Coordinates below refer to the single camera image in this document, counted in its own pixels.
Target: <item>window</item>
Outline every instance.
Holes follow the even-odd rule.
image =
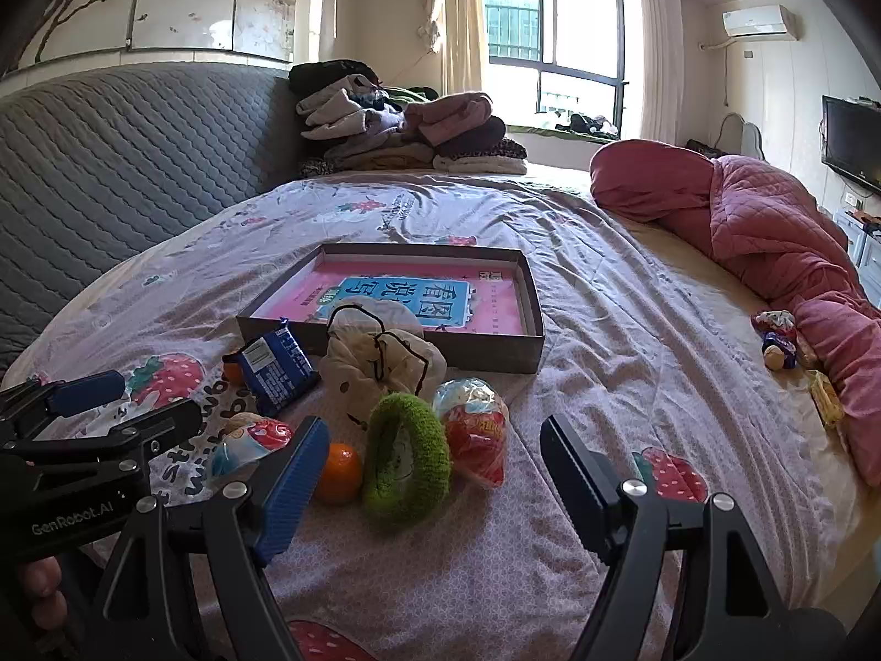
[[[624,0],[483,0],[486,90],[512,123],[624,112]]]

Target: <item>orange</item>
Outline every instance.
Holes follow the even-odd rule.
[[[316,486],[317,500],[324,504],[348,504],[358,496],[362,475],[358,453],[349,445],[332,442]]]
[[[223,374],[233,385],[238,385],[240,388],[244,387],[245,376],[241,373],[241,366],[238,363],[227,363],[225,360],[223,363]]]

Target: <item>green fuzzy hair tie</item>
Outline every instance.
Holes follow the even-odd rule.
[[[395,449],[398,437],[409,443],[411,470]],[[447,496],[449,475],[447,437],[431,407],[415,394],[383,397],[367,432],[362,493],[367,514],[389,527],[417,523]]]

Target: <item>gray quilted headboard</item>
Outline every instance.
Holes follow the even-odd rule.
[[[0,99],[0,376],[116,263],[296,177],[286,73],[156,63]]]

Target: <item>television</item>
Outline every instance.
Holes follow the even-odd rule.
[[[823,163],[881,193],[881,109],[824,96]]]

